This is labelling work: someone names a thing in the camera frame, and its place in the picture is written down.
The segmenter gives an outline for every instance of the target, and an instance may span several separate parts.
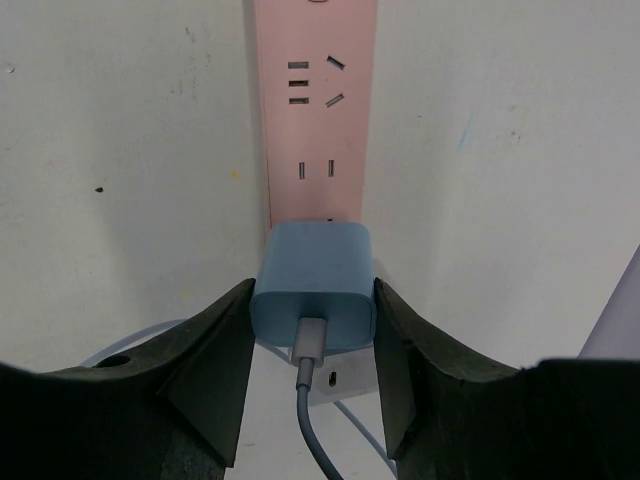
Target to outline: pink power strip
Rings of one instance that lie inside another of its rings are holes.
[[[359,221],[377,0],[253,0],[270,226]]]

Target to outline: horizontal slot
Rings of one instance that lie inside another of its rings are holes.
[[[344,95],[340,94],[340,95],[336,95],[335,97],[333,97],[331,100],[329,100],[327,102],[327,108],[329,107],[333,107],[336,103],[340,102],[344,100]]]
[[[333,65],[334,67],[339,68],[340,70],[344,70],[344,67],[345,67],[344,63],[342,63],[342,62],[340,62],[340,61],[336,60],[336,59],[335,59],[335,58],[333,58],[331,55],[329,55],[329,56],[327,57],[327,62],[329,62],[329,63],[330,63],[331,65]]]
[[[289,70],[301,70],[309,68],[309,62],[289,62]]]
[[[289,80],[290,87],[308,87],[309,80]]]

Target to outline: blue charger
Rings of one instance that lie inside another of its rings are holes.
[[[327,349],[356,349],[375,334],[371,239],[351,222],[287,222],[271,231],[250,303],[255,336],[291,347],[302,318],[327,321]]]

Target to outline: power outlet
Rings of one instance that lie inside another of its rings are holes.
[[[373,347],[325,357],[313,372],[309,405],[322,405],[378,390]]]
[[[269,224],[359,221],[377,0],[253,0]]]

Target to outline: gray connector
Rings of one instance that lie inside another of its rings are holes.
[[[292,365],[298,367],[302,358],[313,360],[316,368],[323,365],[327,325],[324,318],[301,318],[298,321],[296,342],[291,353]]]

